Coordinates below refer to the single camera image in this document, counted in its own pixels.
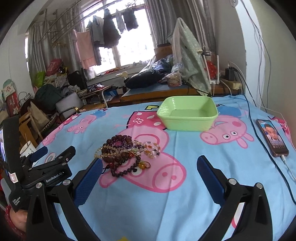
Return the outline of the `left human hand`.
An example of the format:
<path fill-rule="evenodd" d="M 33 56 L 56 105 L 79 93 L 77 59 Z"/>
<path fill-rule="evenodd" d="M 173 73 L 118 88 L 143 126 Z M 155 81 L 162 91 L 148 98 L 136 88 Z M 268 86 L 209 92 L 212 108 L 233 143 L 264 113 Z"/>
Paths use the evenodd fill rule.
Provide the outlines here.
<path fill-rule="evenodd" d="M 19 210 L 15 212 L 13 209 L 10 210 L 10 218 L 14 226 L 21 230 L 22 232 L 26 231 L 28 212 L 26 210 Z"/>

